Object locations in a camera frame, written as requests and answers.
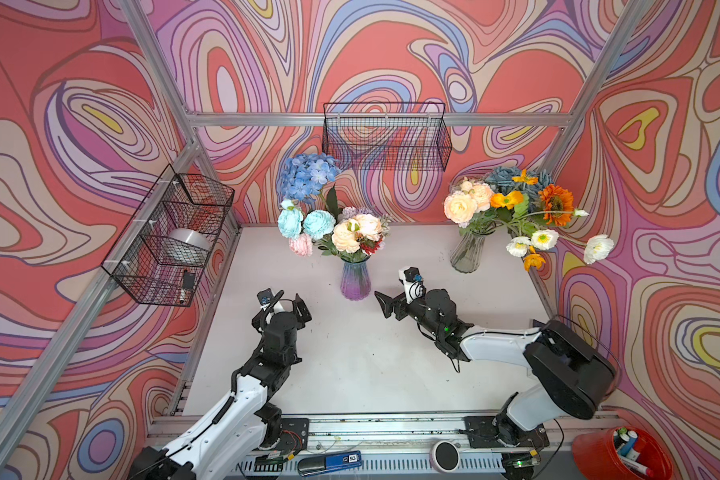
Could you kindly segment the yellow orange poppy stem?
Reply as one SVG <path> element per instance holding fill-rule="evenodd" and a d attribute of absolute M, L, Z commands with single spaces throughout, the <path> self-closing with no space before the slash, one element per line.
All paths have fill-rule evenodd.
<path fill-rule="evenodd" d="M 497 218 L 504 224 L 509 222 L 514 214 L 532 213 L 529 210 L 528 197 L 519 191 L 512 191 L 508 195 L 495 192 L 491 205 L 497 210 Z"/>

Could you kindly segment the dusty blue rose bunch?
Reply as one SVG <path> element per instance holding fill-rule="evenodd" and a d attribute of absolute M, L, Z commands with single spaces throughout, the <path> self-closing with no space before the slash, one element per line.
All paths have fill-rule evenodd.
<path fill-rule="evenodd" d="M 553 183 L 551 175 L 545 170 L 523 170 L 518 167 L 496 167 L 484 177 L 484 181 L 495 192 L 503 195 L 512 191 L 523 193 L 529 199 L 531 212 L 540 209 L 541 192 Z"/>

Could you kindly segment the clear ribbed glass vase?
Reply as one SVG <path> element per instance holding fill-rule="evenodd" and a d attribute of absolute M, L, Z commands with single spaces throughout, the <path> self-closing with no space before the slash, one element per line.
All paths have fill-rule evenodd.
<path fill-rule="evenodd" d="M 475 272 L 481 263 L 486 238 L 486 234 L 461 230 L 460 241 L 450 255 L 451 266 L 463 274 Z"/>

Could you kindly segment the pale pink rose stem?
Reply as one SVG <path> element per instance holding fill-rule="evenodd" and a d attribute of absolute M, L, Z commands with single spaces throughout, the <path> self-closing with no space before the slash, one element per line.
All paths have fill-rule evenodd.
<path fill-rule="evenodd" d="M 360 250 L 360 243 L 366 238 L 378 240 L 380 236 L 385 240 L 386 235 L 387 232 L 366 235 L 349 221 L 339 222 L 330 235 L 331 252 L 343 261 L 353 263 L 366 261 L 371 256 L 366 256 Z"/>

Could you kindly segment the purple glass vase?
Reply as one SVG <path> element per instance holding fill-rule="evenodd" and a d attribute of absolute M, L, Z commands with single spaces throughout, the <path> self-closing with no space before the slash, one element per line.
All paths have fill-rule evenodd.
<path fill-rule="evenodd" d="M 340 291 L 346 299 L 351 301 L 360 301 L 370 295 L 371 279 L 367 261 L 343 262 Z"/>

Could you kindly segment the blue hydrangea flower stem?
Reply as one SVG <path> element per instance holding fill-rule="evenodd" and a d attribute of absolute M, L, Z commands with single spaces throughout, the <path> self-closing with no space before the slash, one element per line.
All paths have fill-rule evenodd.
<path fill-rule="evenodd" d="M 324 153 L 302 153 L 285 159 L 278 170 L 276 192 L 281 200 L 313 210 L 322 190 L 342 173 L 338 161 Z"/>

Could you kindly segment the orange gerbera flower stem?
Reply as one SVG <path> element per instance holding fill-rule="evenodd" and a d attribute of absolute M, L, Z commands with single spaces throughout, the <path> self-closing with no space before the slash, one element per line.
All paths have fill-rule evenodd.
<path fill-rule="evenodd" d="M 571 191 L 558 185 L 549 185 L 540 193 L 543 219 L 547 225 L 565 227 L 572 220 L 575 210 Z"/>

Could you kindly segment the white flower spray stem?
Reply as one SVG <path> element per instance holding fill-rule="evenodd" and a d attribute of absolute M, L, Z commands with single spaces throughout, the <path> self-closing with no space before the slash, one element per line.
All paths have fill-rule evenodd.
<path fill-rule="evenodd" d="M 553 250 L 561 242 L 582 247 L 582 261 L 585 265 L 603 261 L 615 250 L 615 240 L 607 234 L 599 234 L 583 241 L 575 239 L 567 232 L 574 220 L 588 215 L 589 213 L 582 209 L 514 214 L 505 224 L 511 235 L 506 250 L 511 256 L 523 261 L 526 272 L 541 269 L 546 264 L 542 253 Z"/>

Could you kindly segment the red flower stem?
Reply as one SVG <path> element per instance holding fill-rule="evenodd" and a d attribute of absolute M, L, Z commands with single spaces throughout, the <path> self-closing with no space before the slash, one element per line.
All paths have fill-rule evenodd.
<path fill-rule="evenodd" d="M 360 250 L 368 257 L 375 255 L 384 247 L 384 237 L 380 236 L 378 240 L 372 240 L 370 238 L 364 239 L 360 243 Z"/>

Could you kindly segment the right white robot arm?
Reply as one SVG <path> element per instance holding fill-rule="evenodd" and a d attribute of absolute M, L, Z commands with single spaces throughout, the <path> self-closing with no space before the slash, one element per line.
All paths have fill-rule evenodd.
<path fill-rule="evenodd" d="M 527 330 L 480 330 L 462 321 L 444 289 L 412 298 L 374 293 L 382 314 L 413 319 L 419 332 L 455 369 L 462 362 L 490 361 L 530 370 L 536 383 L 510 396 L 492 419 L 489 435 L 514 447 L 547 421 L 562 416 L 591 419 L 612 388 L 617 368 L 570 327 L 558 320 Z"/>

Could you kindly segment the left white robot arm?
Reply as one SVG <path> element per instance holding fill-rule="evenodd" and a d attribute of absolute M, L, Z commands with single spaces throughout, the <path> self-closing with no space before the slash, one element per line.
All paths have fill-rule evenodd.
<path fill-rule="evenodd" d="M 260 340 L 230 377 L 230 388 L 206 414 L 160 449 L 144 448 L 133 460 L 130 479 L 223 479 L 252 451 L 269 448 L 282 434 L 282 411 L 271 399 L 288 379 L 298 331 L 312 319 L 304 300 L 266 289 L 252 326 Z"/>

